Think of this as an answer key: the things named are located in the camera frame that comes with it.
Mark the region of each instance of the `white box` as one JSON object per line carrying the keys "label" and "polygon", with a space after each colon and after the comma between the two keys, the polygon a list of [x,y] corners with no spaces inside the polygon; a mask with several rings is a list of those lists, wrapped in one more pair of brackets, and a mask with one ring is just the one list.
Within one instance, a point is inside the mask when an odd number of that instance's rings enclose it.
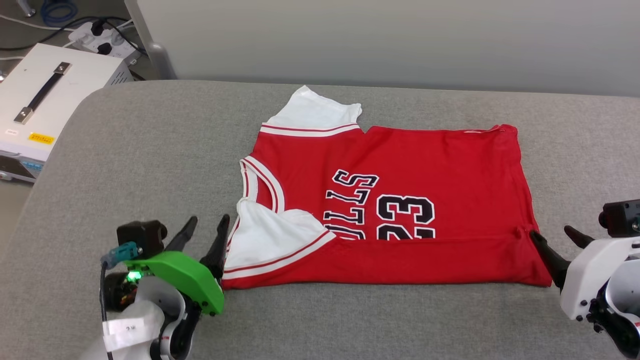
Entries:
{"label": "white box", "polygon": [[[65,75],[24,125],[14,122],[62,62],[71,64]],[[129,81],[133,78],[120,58],[44,44],[34,46],[0,83],[0,179],[35,182],[78,104],[100,88]]]}

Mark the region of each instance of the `blue cable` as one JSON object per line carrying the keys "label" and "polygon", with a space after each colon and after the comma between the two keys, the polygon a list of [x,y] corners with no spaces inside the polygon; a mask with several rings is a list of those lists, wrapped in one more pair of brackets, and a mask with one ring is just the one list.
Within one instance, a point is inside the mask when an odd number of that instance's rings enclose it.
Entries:
{"label": "blue cable", "polygon": [[59,28],[78,14],[78,7],[72,0],[45,0],[40,8],[40,16],[45,25]]}

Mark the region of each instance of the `gray table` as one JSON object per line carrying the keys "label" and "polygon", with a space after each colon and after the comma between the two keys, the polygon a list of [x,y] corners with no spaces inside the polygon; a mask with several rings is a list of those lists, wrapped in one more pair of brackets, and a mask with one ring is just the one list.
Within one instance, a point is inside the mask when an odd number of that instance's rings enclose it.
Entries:
{"label": "gray table", "polygon": [[[99,90],[78,107],[0,263],[2,359],[74,359],[97,336],[98,259],[118,225],[200,224],[201,256],[241,196],[238,159],[298,85],[153,81]],[[312,86],[360,102],[360,124],[520,130],[541,230],[604,236],[602,204],[640,189],[640,99]],[[557,288],[519,284],[290,284],[230,291],[196,330],[194,359],[619,359],[604,334],[565,317]]]}

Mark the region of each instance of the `white sleeve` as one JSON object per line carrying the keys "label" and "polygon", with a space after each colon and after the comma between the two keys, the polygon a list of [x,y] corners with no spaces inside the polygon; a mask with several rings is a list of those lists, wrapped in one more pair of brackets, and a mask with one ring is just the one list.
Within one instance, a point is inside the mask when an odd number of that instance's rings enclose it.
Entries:
{"label": "white sleeve", "polygon": [[291,95],[285,107],[267,124],[297,129],[329,129],[355,124],[361,113],[360,104],[343,105],[303,86]]}

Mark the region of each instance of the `red jersey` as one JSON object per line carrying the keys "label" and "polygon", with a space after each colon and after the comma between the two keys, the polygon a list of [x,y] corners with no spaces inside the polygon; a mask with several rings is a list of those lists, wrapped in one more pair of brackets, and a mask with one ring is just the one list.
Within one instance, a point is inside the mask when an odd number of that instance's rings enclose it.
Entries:
{"label": "red jersey", "polygon": [[551,284],[528,237],[538,227],[515,127],[364,133],[359,104],[306,87],[292,104],[241,160],[224,287]]}

